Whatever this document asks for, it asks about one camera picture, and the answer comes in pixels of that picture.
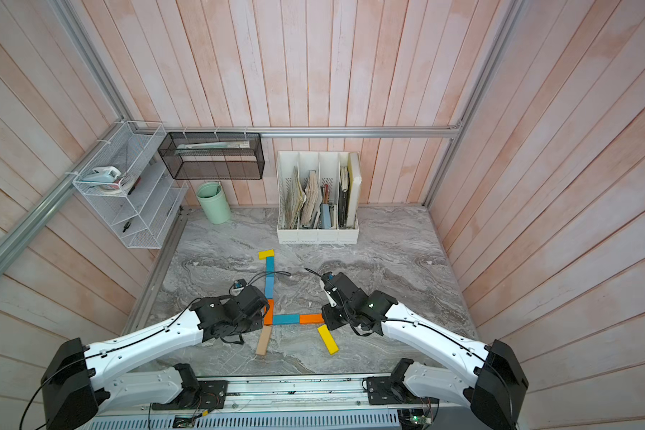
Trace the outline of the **teal wooden block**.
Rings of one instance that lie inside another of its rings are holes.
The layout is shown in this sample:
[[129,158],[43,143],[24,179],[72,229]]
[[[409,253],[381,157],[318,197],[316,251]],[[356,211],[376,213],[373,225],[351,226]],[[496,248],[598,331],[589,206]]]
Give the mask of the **teal wooden block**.
[[270,257],[266,259],[266,272],[268,276],[273,275],[275,273],[274,257]]
[[274,315],[272,318],[273,325],[290,325],[299,324],[300,315]]

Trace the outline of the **long yellow wooden block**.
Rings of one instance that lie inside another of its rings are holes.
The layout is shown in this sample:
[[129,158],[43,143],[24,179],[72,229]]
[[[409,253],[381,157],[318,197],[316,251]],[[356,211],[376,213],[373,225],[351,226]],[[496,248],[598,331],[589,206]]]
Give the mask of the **long yellow wooden block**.
[[331,332],[328,329],[328,327],[325,324],[321,325],[317,329],[317,331],[318,331],[318,333],[319,333],[319,335],[320,335],[320,337],[322,339],[322,342],[324,343],[324,346],[328,350],[329,354],[331,356],[337,354],[340,349],[339,349],[339,346],[337,345],[335,339],[333,338],[333,335],[331,335]]

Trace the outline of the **small yellow wooden block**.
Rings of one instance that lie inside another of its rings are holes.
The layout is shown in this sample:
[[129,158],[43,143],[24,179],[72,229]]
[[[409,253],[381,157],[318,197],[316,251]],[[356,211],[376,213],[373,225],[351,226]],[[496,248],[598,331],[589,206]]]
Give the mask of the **small yellow wooden block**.
[[262,252],[260,252],[260,253],[258,254],[258,258],[259,258],[260,260],[266,260],[267,258],[270,258],[270,257],[274,257],[274,251],[273,251],[272,249],[271,249],[271,250],[262,251]]

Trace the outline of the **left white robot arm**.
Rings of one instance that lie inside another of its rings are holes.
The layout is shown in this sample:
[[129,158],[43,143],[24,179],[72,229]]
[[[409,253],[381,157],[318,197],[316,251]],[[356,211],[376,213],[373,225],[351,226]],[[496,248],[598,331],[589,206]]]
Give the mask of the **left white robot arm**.
[[263,327],[268,298],[254,286],[238,295],[199,297],[183,311],[134,333],[94,342],[63,343],[43,374],[46,429],[76,429],[98,413],[123,406],[200,408],[202,387],[188,364],[131,376],[131,371],[169,353],[208,340],[227,340]]

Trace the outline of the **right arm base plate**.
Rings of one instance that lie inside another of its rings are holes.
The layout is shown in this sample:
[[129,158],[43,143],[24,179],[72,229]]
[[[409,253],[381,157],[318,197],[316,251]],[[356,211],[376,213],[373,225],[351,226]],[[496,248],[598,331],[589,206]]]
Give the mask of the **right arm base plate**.
[[394,382],[390,376],[372,376],[363,380],[362,386],[371,405],[424,405],[439,403],[437,398],[419,398],[402,383]]

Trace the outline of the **orange wooden block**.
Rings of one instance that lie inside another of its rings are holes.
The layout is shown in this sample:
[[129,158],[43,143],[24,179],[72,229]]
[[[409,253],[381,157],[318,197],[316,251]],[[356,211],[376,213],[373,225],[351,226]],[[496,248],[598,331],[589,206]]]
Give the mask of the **orange wooden block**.
[[274,300],[269,298],[268,305],[266,307],[266,312],[263,317],[263,324],[265,326],[273,325],[273,311],[274,311]]
[[299,324],[324,324],[324,317],[321,314],[299,315]]

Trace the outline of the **natural wooden block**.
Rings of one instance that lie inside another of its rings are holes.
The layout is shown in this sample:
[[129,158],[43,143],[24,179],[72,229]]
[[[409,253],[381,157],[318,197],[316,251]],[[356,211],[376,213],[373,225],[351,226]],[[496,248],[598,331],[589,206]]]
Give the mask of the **natural wooden block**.
[[267,354],[270,339],[272,337],[272,326],[265,325],[261,330],[261,334],[256,346],[255,354],[264,357]]

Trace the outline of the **light blue wooden block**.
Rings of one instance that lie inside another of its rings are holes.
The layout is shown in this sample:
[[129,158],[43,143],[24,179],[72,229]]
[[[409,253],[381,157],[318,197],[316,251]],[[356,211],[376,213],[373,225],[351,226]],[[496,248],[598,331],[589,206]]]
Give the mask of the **light blue wooden block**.
[[265,278],[264,294],[267,299],[274,299],[274,281],[275,276],[273,274]]

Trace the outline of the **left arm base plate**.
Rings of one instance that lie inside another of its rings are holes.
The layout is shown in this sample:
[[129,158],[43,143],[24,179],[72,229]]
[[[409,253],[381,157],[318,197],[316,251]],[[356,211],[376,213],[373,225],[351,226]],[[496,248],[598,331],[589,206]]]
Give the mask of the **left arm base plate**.
[[152,403],[151,410],[222,410],[225,406],[229,382],[227,380],[199,381],[198,387],[183,390],[170,403]]

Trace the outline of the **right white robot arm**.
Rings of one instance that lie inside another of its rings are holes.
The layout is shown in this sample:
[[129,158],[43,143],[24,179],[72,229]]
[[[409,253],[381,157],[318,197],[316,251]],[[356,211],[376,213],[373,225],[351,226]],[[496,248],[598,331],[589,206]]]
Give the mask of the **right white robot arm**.
[[380,290],[365,293],[346,274],[327,272],[320,283],[328,297],[322,313],[328,329],[347,325],[360,337],[397,340],[441,364],[405,361],[392,372],[394,397],[438,399],[470,408],[491,429],[515,429],[530,386],[513,349],[462,337],[426,320]]

